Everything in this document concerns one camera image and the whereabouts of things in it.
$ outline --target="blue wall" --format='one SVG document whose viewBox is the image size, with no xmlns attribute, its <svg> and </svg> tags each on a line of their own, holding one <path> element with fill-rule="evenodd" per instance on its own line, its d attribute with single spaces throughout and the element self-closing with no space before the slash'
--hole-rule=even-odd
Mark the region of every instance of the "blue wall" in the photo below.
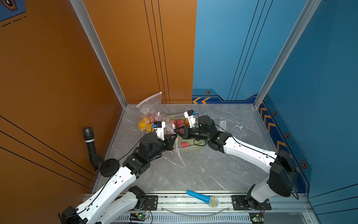
<svg viewBox="0 0 358 224">
<path fill-rule="evenodd" d="M 223 100 L 257 94 L 305 3 L 198 0 L 193 89 Z"/>
<path fill-rule="evenodd" d="M 356 0 L 321 1 L 268 93 L 309 163 L 323 224 L 358 214 L 357 10 Z"/>
<path fill-rule="evenodd" d="M 25 12 L 25 0 L 16 0 L 15 4 L 17 9 L 11 11 L 0 2 L 0 22 Z"/>
</svg>

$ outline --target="orange wall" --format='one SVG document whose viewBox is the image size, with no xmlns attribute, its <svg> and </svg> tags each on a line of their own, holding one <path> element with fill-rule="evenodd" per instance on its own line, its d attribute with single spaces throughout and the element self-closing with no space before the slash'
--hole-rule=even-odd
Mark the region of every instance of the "orange wall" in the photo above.
<svg viewBox="0 0 358 224">
<path fill-rule="evenodd" d="M 84 0 L 128 103 L 192 100 L 196 0 Z"/>
<path fill-rule="evenodd" d="M 96 178 L 82 128 L 104 156 L 122 108 L 71 3 L 25 3 L 0 22 L 0 221 L 59 223 Z"/>
</svg>

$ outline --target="red fruit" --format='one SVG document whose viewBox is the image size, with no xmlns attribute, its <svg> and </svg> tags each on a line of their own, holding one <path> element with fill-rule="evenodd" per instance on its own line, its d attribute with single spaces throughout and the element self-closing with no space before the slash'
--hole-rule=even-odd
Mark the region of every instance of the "red fruit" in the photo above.
<svg viewBox="0 0 358 224">
<path fill-rule="evenodd" d="M 176 125 L 180 127 L 180 125 L 185 124 L 185 122 L 183 121 L 183 119 L 179 119 L 176 121 Z"/>
<path fill-rule="evenodd" d="M 190 146 L 189 143 L 187 143 L 187 142 L 183 142 L 183 143 L 182 143 L 182 148 L 188 147 L 188 146 Z"/>
</svg>

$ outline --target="black microphone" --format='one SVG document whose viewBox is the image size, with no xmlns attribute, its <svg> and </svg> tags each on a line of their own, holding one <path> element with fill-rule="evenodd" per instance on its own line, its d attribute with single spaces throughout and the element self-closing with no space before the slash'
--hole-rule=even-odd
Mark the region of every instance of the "black microphone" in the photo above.
<svg viewBox="0 0 358 224">
<path fill-rule="evenodd" d="M 83 129 L 83 137 L 87 144 L 89 160 L 95 171 L 98 170 L 99 157 L 97 155 L 95 146 L 95 134 L 92 127 L 86 127 Z"/>
</svg>

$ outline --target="pink fruit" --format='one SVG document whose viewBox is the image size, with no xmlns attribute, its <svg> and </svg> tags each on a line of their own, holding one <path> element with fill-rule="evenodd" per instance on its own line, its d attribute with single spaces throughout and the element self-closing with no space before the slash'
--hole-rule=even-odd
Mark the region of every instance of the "pink fruit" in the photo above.
<svg viewBox="0 0 358 224">
<path fill-rule="evenodd" d="M 185 124 L 185 122 L 183 121 L 183 119 L 179 119 L 176 121 L 176 125 L 180 127 L 180 125 Z"/>
<path fill-rule="evenodd" d="M 183 142 L 183 143 L 182 143 L 182 148 L 188 147 L 188 146 L 190 146 L 189 143 L 187 143 L 187 142 Z"/>
<path fill-rule="evenodd" d="M 171 122 L 174 125 L 174 127 L 176 127 L 176 120 L 171 120 Z"/>
</svg>

